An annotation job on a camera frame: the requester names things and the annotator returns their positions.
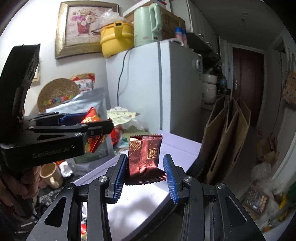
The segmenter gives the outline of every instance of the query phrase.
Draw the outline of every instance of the cabinet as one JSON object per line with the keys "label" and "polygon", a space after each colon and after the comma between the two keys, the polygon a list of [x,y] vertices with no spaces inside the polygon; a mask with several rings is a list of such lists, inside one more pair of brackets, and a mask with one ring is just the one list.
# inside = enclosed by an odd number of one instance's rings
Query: cabinet
{"label": "cabinet", "polygon": [[171,8],[173,14],[184,19],[187,33],[194,33],[219,55],[218,40],[213,28],[190,0],[172,0]]}

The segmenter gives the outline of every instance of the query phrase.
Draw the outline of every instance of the electric kettle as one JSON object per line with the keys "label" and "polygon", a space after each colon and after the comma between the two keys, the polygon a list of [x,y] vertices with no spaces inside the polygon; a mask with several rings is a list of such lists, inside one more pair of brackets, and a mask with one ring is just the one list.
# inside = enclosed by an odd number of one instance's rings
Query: electric kettle
{"label": "electric kettle", "polygon": [[134,13],[134,42],[135,46],[162,40],[161,29],[163,22],[158,4],[138,8]]}

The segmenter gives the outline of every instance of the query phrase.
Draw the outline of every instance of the doorway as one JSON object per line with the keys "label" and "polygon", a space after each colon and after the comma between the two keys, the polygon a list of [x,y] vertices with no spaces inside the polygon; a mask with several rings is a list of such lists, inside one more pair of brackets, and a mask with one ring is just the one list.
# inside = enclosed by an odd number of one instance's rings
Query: doorway
{"label": "doorway", "polygon": [[264,55],[233,48],[233,98],[240,98],[251,111],[251,126],[256,126],[264,87]]}

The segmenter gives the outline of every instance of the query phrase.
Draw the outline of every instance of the white refrigerator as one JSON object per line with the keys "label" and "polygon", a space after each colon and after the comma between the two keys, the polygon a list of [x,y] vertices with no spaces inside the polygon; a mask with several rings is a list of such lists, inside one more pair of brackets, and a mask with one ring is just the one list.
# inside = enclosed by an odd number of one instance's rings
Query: white refrigerator
{"label": "white refrigerator", "polygon": [[[111,108],[126,51],[106,59]],[[202,99],[201,55],[163,40],[131,49],[119,84],[119,106],[140,113],[136,120],[152,134],[163,130],[197,139]]]}

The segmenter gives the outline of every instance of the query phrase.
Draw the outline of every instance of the gold picture frame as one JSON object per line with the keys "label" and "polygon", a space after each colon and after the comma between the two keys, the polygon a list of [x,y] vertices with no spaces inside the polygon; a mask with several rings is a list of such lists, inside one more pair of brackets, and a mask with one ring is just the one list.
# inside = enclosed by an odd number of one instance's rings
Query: gold picture frame
{"label": "gold picture frame", "polygon": [[119,5],[98,1],[61,2],[57,22],[55,58],[102,52],[97,18],[108,9],[119,13]]}

